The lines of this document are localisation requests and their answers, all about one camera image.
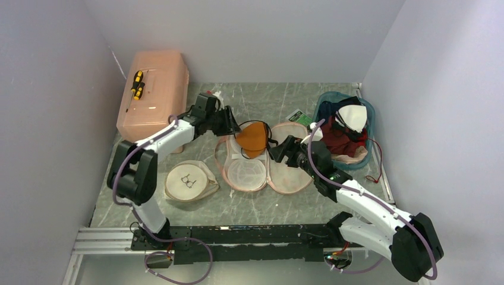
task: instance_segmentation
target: green packet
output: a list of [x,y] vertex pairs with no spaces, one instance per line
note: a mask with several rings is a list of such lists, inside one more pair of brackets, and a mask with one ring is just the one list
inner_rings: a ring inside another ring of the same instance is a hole
[[309,124],[311,124],[311,118],[299,109],[288,115],[286,119],[291,122],[302,124],[304,126],[309,126]]

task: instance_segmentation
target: red cloth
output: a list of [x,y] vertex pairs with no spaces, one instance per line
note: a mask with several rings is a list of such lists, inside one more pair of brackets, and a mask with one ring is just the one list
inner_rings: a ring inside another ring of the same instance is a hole
[[366,129],[363,129],[362,131],[362,137],[360,137],[358,140],[357,140],[357,144],[358,145],[362,145],[363,147],[366,147],[366,141],[367,141],[367,130]]
[[357,142],[353,142],[342,131],[332,129],[331,126],[333,123],[337,124],[334,117],[332,116],[330,117],[328,123],[320,127],[320,129],[322,129],[322,134],[324,135],[321,140],[326,144],[327,149],[332,154],[345,154],[347,156],[354,157],[355,150],[359,146],[365,146],[366,144],[366,129],[363,130],[363,137],[360,138]]

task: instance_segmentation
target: marble floor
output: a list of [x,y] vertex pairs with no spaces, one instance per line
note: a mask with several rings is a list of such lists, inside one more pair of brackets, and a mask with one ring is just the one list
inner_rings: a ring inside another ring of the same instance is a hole
[[[290,113],[300,109],[313,115],[319,96],[326,91],[339,91],[354,95],[351,84],[322,83],[204,83],[189,84],[187,106],[191,106],[199,92],[221,91],[226,105],[231,105],[238,123],[250,119],[265,121],[270,126],[285,122]],[[121,140],[117,135],[115,144]],[[158,165],[155,198],[163,213],[174,226],[224,226],[238,224],[300,224],[326,223],[340,211],[349,211],[320,195],[310,184],[292,195],[282,195],[270,186],[258,192],[233,191],[222,179],[213,158],[217,138],[207,132],[197,140],[185,145],[180,154],[171,154]],[[223,154],[225,147],[218,150]],[[216,175],[220,189],[201,200],[177,202],[163,197],[164,181],[174,165],[184,160],[202,160]],[[366,189],[382,199],[387,199],[384,183],[373,183],[364,177],[377,177],[377,161],[348,173]],[[113,204],[112,191],[105,185],[96,203],[92,227],[124,227],[135,221],[128,207]]]

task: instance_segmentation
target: yellow screwdriver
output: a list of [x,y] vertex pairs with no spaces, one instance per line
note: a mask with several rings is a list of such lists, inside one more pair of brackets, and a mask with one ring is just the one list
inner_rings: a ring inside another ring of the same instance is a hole
[[[132,86],[132,88],[131,88],[131,98],[130,98],[130,102],[128,103],[128,107],[126,108],[126,112],[127,112],[127,111],[128,111],[128,109],[130,108],[130,105],[131,105],[131,100],[132,100],[133,98],[135,98],[135,100],[138,100],[138,99],[140,99],[140,97],[141,97],[141,94],[142,94],[142,92],[143,92],[143,87],[145,86],[145,83],[142,83],[142,82],[141,82],[141,81],[142,81],[142,79],[143,79],[143,72],[141,72],[141,71],[139,70],[139,71],[137,71],[137,73],[135,73],[135,76],[133,77],[133,86]],[[142,86],[142,87],[141,87],[141,92],[140,92],[140,95],[138,96],[138,98],[136,98],[136,95],[137,95],[136,93],[138,93],[138,92],[137,92],[137,91],[138,91],[137,89],[138,89],[140,86]]]

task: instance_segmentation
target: gray wall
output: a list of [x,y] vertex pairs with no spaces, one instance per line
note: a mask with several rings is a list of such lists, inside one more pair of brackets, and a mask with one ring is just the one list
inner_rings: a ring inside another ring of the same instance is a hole
[[0,283],[61,284],[124,79],[82,0],[0,4]]
[[178,49],[199,82],[361,82],[404,0],[86,0],[127,72]]
[[445,249],[434,284],[504,284],[503,14],[407,0],[363,82],[394,197]]

